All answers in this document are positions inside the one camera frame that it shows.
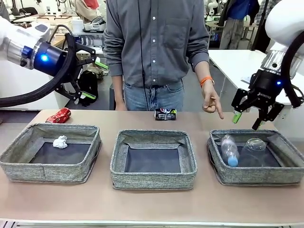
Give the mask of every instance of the hand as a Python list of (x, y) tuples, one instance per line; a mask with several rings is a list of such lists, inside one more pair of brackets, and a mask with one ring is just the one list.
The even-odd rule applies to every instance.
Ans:
[(125, 106), (125, 103), (124, 102), (119, 102), (119, 103), (116, 103), (116, 108), (115, 108), (116, 111), (127, 111), (127, 108)]
[(212, 81), (207, 80), (202, 87), (202, 94), (205, 98), (203, 110), (207, 113), (214, 113), (218, 111), (218, 115), (221, 119), (224, 119), (224, 114), (222, 111), (222, 106), (219, 102), (219, 95), (215, 91)]

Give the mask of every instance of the shirt pocket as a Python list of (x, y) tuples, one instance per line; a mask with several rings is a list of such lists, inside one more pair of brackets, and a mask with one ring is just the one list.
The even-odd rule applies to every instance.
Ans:
[(186, 45), (189, 20), (187, 19), (166, 19), (163, 43), (165, 47), (181, 49)]

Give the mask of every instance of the crumpled tissue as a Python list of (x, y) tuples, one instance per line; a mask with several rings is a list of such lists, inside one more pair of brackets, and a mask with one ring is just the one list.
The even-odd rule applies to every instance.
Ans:
[(65, 135), (59, 136), (58, 139), (55, 139), (53, 142), (53, 146), (64, 149), (67, 147), (67, 137)]

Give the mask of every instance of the plastic water bottle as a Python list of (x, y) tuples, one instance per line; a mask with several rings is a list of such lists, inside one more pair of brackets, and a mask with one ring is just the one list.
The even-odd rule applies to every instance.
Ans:
[(231, 167), (238, 166), (238, 147), (231, 135), (226, 134), (221, 142), (222, 158)]

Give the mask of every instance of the table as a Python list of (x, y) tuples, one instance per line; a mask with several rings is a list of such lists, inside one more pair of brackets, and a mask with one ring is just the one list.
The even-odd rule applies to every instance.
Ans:
[[(43, 110), (31, 123), (44, 122), (57, 110)], [(100, 127), (101, 151), (85, 184), (9, 182), (0, 171), (0, 218), (71, 225), (278, 226), (304, 224), (304, 184), (292, 187), (221, 185), (209, 163), (207, 139), (212, 129), (250, 128), (252, 114), (237, 125), (217, 114), (178, 113), (176, 121), (158, 122), (153, 112), (72, 110), (68, 123)], [(274, 129), (271, 123), (263, 128)], [(121, 129), (183, 130), (190, 135), (198, 173), (187, 191), (115, 190), (110, 159)]]
[(38, 18), (37, 15), (33, 15), (33, 16), (30, 16), (30, 17), (23, 17), (23, 18), (20, 18), (20, 19), (13, 20), (13, 23), (23, 23), (23, 22), (31, 23), (33, 21), (36, 21), (37, 18)]
[[(95, 49), (96, 50), (96, 55), (100, 55), (101, 57), (103, 57), (104, 52), (103, 52), (102, 47), (89, 47), (89, 48)], [(77, 52), (77, 54), (89, 54), (89, 53), (87, 51), (80, 50), (80, 51)]]

